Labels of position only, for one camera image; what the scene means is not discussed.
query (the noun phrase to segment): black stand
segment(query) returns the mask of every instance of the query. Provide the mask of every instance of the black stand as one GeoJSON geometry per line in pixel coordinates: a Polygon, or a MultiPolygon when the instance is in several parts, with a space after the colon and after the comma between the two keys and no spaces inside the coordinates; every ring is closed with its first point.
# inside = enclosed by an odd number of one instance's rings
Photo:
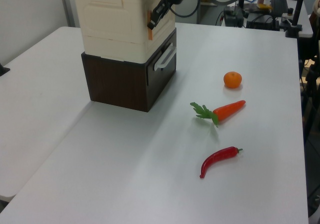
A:
{"type": "Polygon", "coordinates": [[[274,16],[272,17],[272,31],[280,31],[279,21],[274,16]]]}
{"type": "Polygon", "coordinates": [[[243,10],[245,5],[245,0],[239,0],[239,7],[243,10]]]}
{"type": "Polygon", "coordinates": [[[304,0],[297,0],[296,2],[292,24],[287,26],[287,31],[285,32],[287,38],[298,38],[298,33],[302,31],[302,26],[298,25],[298,20],[303,2],[304,0]]]}
{"type": "Polygon", "coordinates": [[[6,67],[3,67],[1,64],[0,64],[0,77],[4,74],[6,74],[8,71],[10,71],[9,68],[6,68],[6,67]]]}

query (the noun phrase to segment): drawer handle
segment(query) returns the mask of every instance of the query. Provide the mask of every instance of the drawer handle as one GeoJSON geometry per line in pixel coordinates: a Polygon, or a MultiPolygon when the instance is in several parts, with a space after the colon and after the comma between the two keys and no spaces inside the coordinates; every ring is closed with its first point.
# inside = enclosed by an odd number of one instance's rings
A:
{"type": "Polygon", "coordinates": [[[165,68],[176,53],[177,47],[171,43],[171,45],[165,50],[162,56],[160,56],[159,60],[154,64],[153,70],[156,71],[158,68],[165,68]]]}

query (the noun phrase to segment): white surface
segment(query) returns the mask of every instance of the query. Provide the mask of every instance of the white surface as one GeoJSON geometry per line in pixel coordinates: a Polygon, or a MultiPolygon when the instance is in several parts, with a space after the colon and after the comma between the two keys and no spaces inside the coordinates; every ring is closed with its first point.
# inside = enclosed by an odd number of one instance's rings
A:
{"type": "Polygon", "coordinates": [[[160,0],[75,0],[85,53],[112,60],[144,64],[175,29],[168,12],[152,30],[148,11],[160,0]]]}
{"type": "Polygon", "coordinates": [[[61,27],[0,77],[0,200],[25,185],[90,102],[81,31],[61,27]]]}
{"type": "Polygon", "coordinates": [[[95,102],[0,223],[308,223],[297,41],[176,27],[176,74],[150,112],[95,102]],[[242,74],[241,89],[224,87],[228,71],[242,74]],[[219,128],[189,105],[239,100],[245,108],[219,128]],[[230,146],[244,151],[200,179],[202,162],[230,146]]]}
{"type": "Polygon", "coordinates": [[[0,63],[5,65],[67,26],[62,0],[0,0],[0,63]]]}

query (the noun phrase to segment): green leaves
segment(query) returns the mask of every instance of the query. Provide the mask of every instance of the green leaves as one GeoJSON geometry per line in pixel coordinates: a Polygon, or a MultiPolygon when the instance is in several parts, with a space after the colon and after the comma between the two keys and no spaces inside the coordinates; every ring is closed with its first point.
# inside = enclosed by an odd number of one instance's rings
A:
{"type": "Polygon", "coordinates": [[[190,103],[190,105],[194,107],[193,110],[198,114],[196,115],[198,118],[211,119],[213,121],[213,124],[216,127],[218,127],[218,124],[219,124],[218,116],[214,114],[212,111],[208,110],[205,105],[201,107],[195,102],[190,103]]]}

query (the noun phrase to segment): floor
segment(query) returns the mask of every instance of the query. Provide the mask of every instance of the floor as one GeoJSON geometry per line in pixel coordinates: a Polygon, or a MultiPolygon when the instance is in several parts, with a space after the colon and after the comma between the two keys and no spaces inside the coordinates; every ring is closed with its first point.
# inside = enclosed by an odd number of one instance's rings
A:
{"type": "MultiPolygon", "coordinates": [[[[216,21],[219,18],[220,13],[223,9],[223,6],[201,6],[200,24],[212,26],[216,25],[216,21]]],[[[312,63],[312,61],[309,61],[305,66],[305,69],[302,74],[302,81],[304,82],[304,76],[306,76],[308,68],[312,63]]],[[[320,203],[318,197],[320,196],[320,130],[318,128],[319,123],[320,113],[318,111],[308,141],[305,144],[306,192],[308,196],[309,216],[315,212],[320,203]]],[[[6,202],[0,201],[0,212],[5,208],[6,205],[6,202]]]]}

